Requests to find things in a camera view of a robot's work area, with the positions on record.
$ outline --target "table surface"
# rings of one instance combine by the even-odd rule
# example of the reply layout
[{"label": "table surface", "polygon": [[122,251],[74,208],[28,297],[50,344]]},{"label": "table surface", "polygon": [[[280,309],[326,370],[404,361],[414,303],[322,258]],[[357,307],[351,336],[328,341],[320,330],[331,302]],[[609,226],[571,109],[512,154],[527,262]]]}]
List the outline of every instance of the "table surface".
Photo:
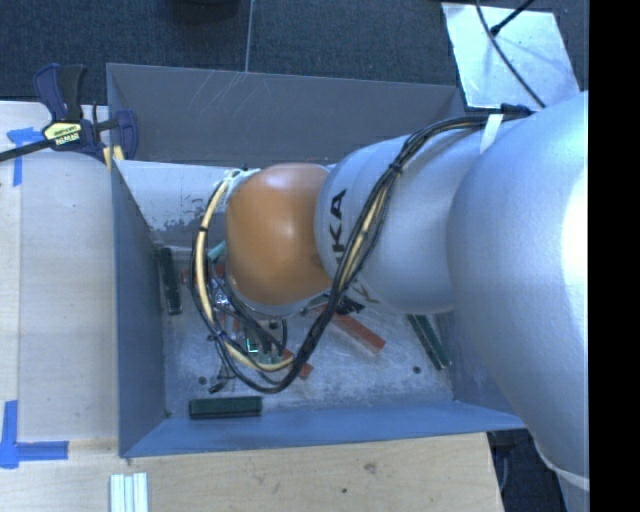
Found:
[{"label": "table surface", "polygon": [[[18,106],[0,102],[0,151],[12,147],[5,135],[8,130],[34,125],[33,119],[20,119]],[[29,108],[41,113],[42,125],[46,124],[46,110]],[[25,161],[38,158],[46,163],[62,156],[50,150],[43,153]],[[0,164],[2,409],[4,402],[18,398],[20,374],[30,370],[19,354],[21,210],[28,183],[13,186],[13,172],[14,161]],[[0,469],[2,508],[108,510],[110,475],[138,472],[148,475],[153,512],[504,510],[484,433],[127,460],[118,457],[117,439],[112,436],[70,439],[68,460],[22,462],[15,470]]]}]

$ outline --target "yellow cable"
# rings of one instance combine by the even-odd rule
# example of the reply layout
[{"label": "yellow cable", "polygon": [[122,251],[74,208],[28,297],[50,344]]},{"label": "yellow cable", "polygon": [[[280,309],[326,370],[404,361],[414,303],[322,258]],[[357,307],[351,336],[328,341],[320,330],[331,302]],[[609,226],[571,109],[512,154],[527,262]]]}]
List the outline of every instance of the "yellow cable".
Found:
[{"label": "yellow cable", "polygon": [[344,289],[345,283],[350,279],[351,274],[353,273],[354,260],[358,257],[360,250],[362,248],[362,245],[365,242],[365,238],[369,234],[369,229],[371,228],[371,224],[373,223],[374,218],[377,217],[377,215],[379,214],[379,211],[384,204],[384,201],[388,195],[388,192],[389,192],[388,189],[384,189],[380,191],[380,193],[375,199],[374,204],[371,206],[370,210],[367,212],[367,215],[364,221],[362,222],[362,229],[358,234],[358,236],[356,237],[356,239],[354,240],[352,250],[347,256],[348,259],[345,262],[345,267],[344,267],[345,271],[342,274],[342,279],[340,281],[340,285],[338,288],[341,291]]},{"label": "yellow cable", "polygon": [[[214,192],[213,197],[211,198],[211,200],[209,201],[209,205],[207,206],[206,211],[204,212],[204,215],[202,216],[202,222],[200,223],[200,231],[198,232],[198,236],[196,237],[196,244],[195,244],[195,251],[196,251],[196,261],[195,261],[195,274],[196,274],[196,285],[198,287],[198,294],[200,295],[200,302],[202,303],[202,307],[204,308],[204,313],[205,315],[207,315],[207,318],[209,319],[209,321],[211,323],[214,322],[214,318],[213,318],[213,309],[211,307],[211,302],[209,301],[209,297],[206,293],[206,283],[205,283],[205,279],[204,279],[204,268],[205,268],[205,263],[204,263],[204,249],[205,249],[205,241],[207,238],[207,231],[209,229],[209,224],[211,222],[211,219],[213,218],[213,214],[215,213],[218,204],[220,203],[220,199],[222,197],[224,197],[224,194],[226,193],[227,189],[229,188],[229,185],[231,183],[231,178],[225,178],[222,183],[220,184],[220,186],[216,189],[216,191]],[[282,368],[285,368],[287,366],[289,366],[291,363],[293,363],[293,356],[287,359],[284,359],[282,361],[280,361],[279,363],[272,363],[272,364],[260,364],[260,363],[256,363],[255,361],[253,361],[252,359],[246,357],[242,352],[240,352],[238,349],[236,349],[233,345],[231,345],[229,342],[224,341],[224,344],[227,348],[227,350],[229,351],[229,353],[235,358],[237,359],[239,362],[241,362],[242,364],[244,364],[245,366],[248,366],[250,368],[253,368],[254,370],[258,370],[258,371],[265,371],[265,372],[275,372],[278,370],[281,370]]]}]

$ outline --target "blue painter's tape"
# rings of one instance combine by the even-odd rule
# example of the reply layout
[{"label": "blue painter's tape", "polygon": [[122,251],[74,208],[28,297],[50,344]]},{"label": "blue painter's tape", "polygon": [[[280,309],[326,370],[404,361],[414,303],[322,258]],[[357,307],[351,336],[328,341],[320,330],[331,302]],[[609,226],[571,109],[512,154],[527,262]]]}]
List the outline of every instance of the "blue painter's tape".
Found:
[{"label": "blue painter's tape", "polygon": [[33,460],[66,460],[68,441],[18,443],[18,401],[6,402],[2,439],[0,439],[0,468],[16,469],[20,462]]},{"label": "blue painter's tape", "polygon": [[[23,146],[25,144],[31,144],[32,142],[40,142],[44,139],[42,133],[34,130],[33,128],[21,128],[19,130],[11,130],[7,132],[7,137],[13,142],[16,147]],[[13,186],[17,187],[22,183],[22,157],[16,158],[13,164]]]}]

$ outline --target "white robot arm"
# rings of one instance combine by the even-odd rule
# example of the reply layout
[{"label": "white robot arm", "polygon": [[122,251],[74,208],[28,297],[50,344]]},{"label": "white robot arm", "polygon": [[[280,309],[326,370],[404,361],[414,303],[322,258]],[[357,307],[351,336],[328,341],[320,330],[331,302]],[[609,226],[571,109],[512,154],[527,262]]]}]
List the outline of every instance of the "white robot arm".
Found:
[{"label": "white robot arm", "polygon": [[381,142],[332,169],[276,165],[221,191],[236,309],[259,325],[329,296],[297,356],[257,366],[289,367],[284,383],[257,389],[295,378],[344,296],[392,314],[455,310],[543,458],[588,492],[587,118],[585,92],[525,118]]}]

